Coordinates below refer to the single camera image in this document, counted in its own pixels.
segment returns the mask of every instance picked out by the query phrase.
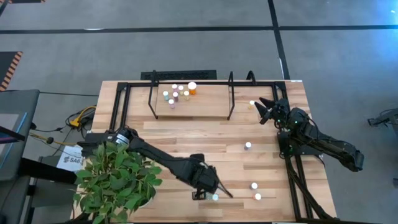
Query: black tripod leg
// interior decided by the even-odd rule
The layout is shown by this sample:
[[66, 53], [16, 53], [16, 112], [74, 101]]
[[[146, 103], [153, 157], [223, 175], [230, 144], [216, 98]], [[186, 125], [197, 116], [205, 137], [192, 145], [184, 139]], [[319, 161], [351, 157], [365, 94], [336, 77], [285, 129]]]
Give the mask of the black tripod leg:
[[38, 179], [53, 180], [66, 184], [74, 184], [76, 175], [74, 172], [59, 169], [41, 162], [22, 158], [19, 165], [18, 175], [29, 176]]

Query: wooden tabletop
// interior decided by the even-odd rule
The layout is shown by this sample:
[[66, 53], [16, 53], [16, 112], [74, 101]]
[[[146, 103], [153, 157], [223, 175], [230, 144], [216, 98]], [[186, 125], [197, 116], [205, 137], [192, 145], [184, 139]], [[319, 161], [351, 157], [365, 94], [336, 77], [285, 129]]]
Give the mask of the wooden tabletop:
[[[116, 81], [103, 82], [92, 131], [103, 133], [109, 128], [116, 93]], [[302, 82], [286, 81], [290, 107], [310, 113]], [[270, 87], [235, 87], [235, 109], [229, 121], [220, 118], [160, 118], [156, 120], [148, 107], [148, 87], [133, 87], [126, 124], [140, 137], [173, 156], [188, 157], [204, 153], [214, 165], [225, 187], [234, 195], [228, 198], [218, 191], [220, 199], [193, 201], [192, 188], [175, 179], [164, 169], [154, 200], [129, 217], [131, 222], [275, 222], [294, 221], [285, 162], [279, 158], [279, 147], [273, 122], [259, 124], [255, 108], [249, 101], [272, 99]], [[119, 105], [119, 126], [123, 101]], [[245, 142], [252, 148], [243, 149]], [[336, 216], [325, 169], [313, 156], [302, 156], [309, 191], [331, 216]], [[257, 182], [259, 189], [249, 185]], [[262, 200], [252, 199], [259, 192]], [[303, 197], [297, 189], [301, 214], [305, 217]]]

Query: white sign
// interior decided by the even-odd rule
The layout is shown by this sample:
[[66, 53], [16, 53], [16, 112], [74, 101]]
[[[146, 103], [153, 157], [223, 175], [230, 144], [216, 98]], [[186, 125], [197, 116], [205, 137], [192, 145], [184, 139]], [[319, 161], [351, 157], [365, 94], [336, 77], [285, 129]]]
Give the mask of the white sign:
[[81, 156], [80, 146], [65, 146], [57, 168], [69, 170], [72, 172], [79, 171], [83, 168], [83, 157]]

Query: potted plant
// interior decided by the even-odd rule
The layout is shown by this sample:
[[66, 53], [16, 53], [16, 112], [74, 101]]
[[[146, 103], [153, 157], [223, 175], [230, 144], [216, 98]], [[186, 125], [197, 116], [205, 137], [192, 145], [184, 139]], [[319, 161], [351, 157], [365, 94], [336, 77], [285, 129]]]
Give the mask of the potted plant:
[[160, 167], [127, 149], [104, 142], [76, 173], [81, 192], [73, 199], [82, 212], [94, 214], [94, 224], [108, 224], [111, 218], [126, 223], [127, 211], [131, 214], [148, 203], [156, 194], [154, 186], [162, 183], [156, 178]]

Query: gray floor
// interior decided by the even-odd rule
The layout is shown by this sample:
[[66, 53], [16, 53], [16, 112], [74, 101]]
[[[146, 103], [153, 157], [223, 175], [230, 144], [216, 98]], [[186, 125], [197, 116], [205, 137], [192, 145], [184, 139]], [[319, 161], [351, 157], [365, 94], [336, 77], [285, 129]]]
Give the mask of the gray floor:
[[[395, 1], [274, 2], [280, 26], [398, 24]], [[270, 25], [265, 0], [47, 0], [8, 5], [0, 17], [1, 30]], [[282, 31], [281, 35], [290, 77], [303, 80], [320, 130], [355, 144], [366, 157], [364, 170], [358, 173], [325, 158], [338, 216], [396, 223], [398, 190], [392, 178], [398, 177], [397, 138], [391, 128], [370, 128], [366, 119], [398, 107], [398, 30]], [[282, 78], [272, 31], [0, 37], [0, 51], [24, 53], [11, 89], [98, 94], [103, 80], [139, 79], [140, 72], [153, 69], [217, 69], [219, 78], [226, 78], [230, 70], [236, 78], [244, 78], [253, 70], [257, 79]], [[56, 128], [68, 114], [95, 102], [96, 97], [41, 95], [34, 121], [42, 129]], [[73, 133], [67, 140], [79, 139]], [[36, 159], [52, 152], [29, 140], [25, 156]], [[69, 205], [41, 209], [34, 223], [61, 222], [69, 213]]]

